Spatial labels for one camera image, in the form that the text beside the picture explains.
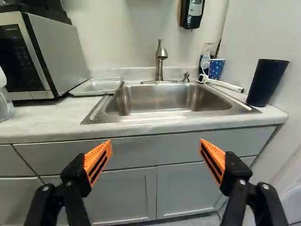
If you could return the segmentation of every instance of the stainless steel microwave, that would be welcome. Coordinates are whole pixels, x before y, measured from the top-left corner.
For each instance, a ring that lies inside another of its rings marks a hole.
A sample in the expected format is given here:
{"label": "stainless steel microwave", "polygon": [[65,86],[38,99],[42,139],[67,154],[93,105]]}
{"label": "stainless steel microwave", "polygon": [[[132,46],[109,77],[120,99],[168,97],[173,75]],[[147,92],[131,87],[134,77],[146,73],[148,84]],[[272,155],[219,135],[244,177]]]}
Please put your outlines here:
{"label": "stainless steel microwave", "polygon": [[89,78],[75,26],[27,12],[0,13],[0,66],[13,100],[59,97]]}

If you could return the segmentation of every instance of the navy blue tumbler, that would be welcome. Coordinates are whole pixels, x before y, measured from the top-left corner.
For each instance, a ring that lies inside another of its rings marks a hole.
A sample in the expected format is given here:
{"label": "navy blue tumbler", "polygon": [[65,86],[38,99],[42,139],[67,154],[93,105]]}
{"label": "navy blue tumbler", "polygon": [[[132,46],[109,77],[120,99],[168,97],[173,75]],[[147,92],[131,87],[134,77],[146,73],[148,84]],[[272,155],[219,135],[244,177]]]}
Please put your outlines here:
{"label": "navy blue tumbler", "polygon": [[246,103],[265,107],[279,84],[289,61],[259,59]]}

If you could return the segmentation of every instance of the water bottle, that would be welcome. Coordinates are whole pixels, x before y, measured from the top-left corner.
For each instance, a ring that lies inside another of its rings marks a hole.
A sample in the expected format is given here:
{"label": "water bottle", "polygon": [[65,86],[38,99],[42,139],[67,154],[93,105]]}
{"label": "water bottle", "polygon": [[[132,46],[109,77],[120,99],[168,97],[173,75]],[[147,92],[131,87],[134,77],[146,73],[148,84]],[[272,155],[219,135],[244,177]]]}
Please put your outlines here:
{"label": "water bottle", "polygon": [[15,115],[14,104],[5,88],[6,82],[6,76],[0,67],[0,122]]}

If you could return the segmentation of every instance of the metal tray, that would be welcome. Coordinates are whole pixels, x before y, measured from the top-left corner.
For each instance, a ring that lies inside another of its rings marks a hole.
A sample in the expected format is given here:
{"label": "metal tray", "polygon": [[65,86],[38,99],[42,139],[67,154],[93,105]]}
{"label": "metal tray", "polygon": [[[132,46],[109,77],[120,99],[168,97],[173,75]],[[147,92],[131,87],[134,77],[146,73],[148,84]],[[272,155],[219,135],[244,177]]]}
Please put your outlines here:
{"label": "metal tray", "polygon": [[88,81],[70,90],[69,93],[76,97],[114,94],[115,91],[120,87],[121,83],[121,77],[89,79]]}

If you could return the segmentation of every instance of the countertop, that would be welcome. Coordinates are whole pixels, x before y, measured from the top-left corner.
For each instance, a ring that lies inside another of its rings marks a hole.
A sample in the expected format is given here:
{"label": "countertop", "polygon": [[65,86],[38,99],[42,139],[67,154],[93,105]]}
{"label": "countertop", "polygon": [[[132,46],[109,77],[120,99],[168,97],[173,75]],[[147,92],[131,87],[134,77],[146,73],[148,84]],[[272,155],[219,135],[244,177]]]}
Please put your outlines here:
{"label": "countertop", "polygon": [[[216,87],[245,101],[246,95]],[[288,115],[273,107],[261,113],[191,119],[118,122],[80,125],[101,97],[62,97],[58,100],[16,107],[14,118],[0,123],[0,144],[37,143],[94,138],[138,136],[208,129],[239,128],[285,123]]]}

